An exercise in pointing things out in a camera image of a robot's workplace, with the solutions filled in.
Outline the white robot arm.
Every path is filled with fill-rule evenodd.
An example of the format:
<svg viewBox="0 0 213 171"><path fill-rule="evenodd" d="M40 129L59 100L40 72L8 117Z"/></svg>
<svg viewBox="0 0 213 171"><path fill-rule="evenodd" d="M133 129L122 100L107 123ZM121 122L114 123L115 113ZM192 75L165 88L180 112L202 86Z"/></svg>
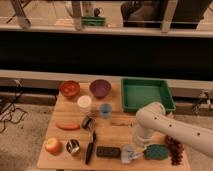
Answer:
<svg viewBox="0 0 213 171"><path fill-rule="evenodd" d="M136 145L149 144L153 132L157 131L213 158L213 130L167 117L165 107L160 102L152 102L140 108L135 119L133 142Z"/></svg>

